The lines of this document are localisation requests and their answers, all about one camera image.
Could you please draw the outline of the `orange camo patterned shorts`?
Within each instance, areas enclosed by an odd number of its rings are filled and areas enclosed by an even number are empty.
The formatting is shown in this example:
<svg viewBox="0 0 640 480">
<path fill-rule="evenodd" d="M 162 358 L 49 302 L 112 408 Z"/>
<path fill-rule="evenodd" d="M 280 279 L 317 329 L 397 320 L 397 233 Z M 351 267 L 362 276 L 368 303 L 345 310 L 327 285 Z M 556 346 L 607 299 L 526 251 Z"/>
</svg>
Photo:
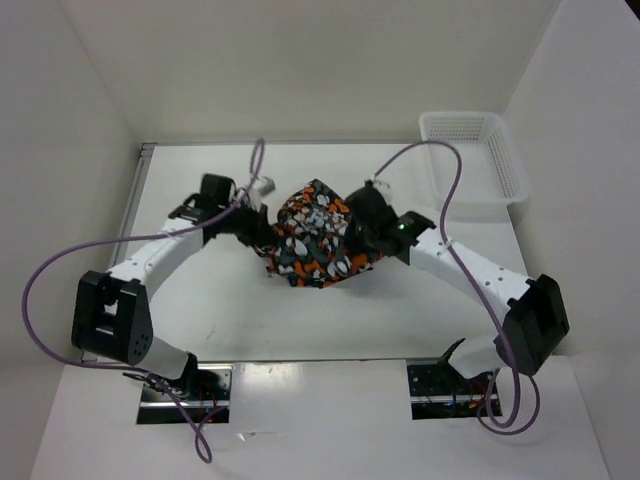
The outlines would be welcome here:
<svg viewBox="0 0 640 480">
<path fill-rule="evenodd" d="M 352 212 L 332 188 L 309 181 L 280 207 L 271 225 L 276 241 L 254 248 L 270 274 L 292 287 L 322 289 L 369 271 L 384 255 L 359 246 Z"/>
</svg>

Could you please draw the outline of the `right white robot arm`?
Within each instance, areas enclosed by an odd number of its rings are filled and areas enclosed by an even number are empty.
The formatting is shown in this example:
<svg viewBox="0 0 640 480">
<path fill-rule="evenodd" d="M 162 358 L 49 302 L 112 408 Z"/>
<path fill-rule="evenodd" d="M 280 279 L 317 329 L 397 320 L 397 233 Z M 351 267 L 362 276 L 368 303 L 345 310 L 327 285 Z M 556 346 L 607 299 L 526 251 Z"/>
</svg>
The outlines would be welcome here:
<svg viewBox="0 0 640 480">
<path fill-rule="evenodd" d="M 458 340 L 442 355 L 438 378 L 446 391 L 460 393 L 474 377 L 503 367 L 534 376 L 568 334 L 561 289 L 553 278 L 532 279 L 500 266 L 444 238 L 440 224 L 417 212 L 397 215 L 373 181 L 349 195 L 345 204 L 355 247 L 395 257 L 491 308 L 495 334 Z"/>
</svg>

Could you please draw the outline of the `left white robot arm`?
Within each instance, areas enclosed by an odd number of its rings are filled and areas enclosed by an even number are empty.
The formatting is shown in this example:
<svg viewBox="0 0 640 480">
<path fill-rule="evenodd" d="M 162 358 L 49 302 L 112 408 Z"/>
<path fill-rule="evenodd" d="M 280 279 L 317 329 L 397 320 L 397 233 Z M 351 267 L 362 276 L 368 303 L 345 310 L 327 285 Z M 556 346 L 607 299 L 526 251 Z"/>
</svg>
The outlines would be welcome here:
<svg viewBox="0 0 640 480">
<path fill-rule="evenodd" d="M 203 383 L 197 357 L 153 330 L 150 301 L 160 286 L 219 234 L 248 246 L 273 240 L 262 200 L 275 189 L 269 177 L 239 188 L 233 179 L 206 174 L 198 192 L 168 216 L 139 250 L 106 272 L 89 271 L 78 284 L 71 340 L 75 347 L 150 376 L 175 398 L 191 398 Z"/>
</svg>

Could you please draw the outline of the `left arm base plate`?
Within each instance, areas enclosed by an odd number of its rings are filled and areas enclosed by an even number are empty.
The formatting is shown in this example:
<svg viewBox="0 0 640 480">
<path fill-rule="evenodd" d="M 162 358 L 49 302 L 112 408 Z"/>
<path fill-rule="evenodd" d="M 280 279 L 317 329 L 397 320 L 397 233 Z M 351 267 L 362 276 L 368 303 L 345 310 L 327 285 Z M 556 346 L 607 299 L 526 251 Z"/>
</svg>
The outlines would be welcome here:
<svg viewBox="0 0 640 480">
<path fill-rule="evenodd" d="M 188 395 L 177 394 L 180 404 L 196 424 L 228 423 L 233 365 L 204 363 L 199 369 L 200 384 Z M 165 392 L 144 384 L 136 423 L 138 425 L 173 425 L 185 424 L 186 419 Z"/>
</svg>

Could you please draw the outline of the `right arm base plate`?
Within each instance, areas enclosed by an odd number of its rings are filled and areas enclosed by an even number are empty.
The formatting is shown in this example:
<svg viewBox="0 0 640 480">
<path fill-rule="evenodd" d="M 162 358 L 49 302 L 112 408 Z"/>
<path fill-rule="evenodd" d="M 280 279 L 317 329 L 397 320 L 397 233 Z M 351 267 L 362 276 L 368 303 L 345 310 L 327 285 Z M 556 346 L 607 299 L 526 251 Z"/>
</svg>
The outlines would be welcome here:
<svg viewBox="0 0 640 480">
<path fill-rule="evenodd" d="M 458 378 L 435 359 L 408 361 L 406 372 L 413 420 L 488 416 L 484 404 L 493 379 L 490 372 Z"/>
</svg>

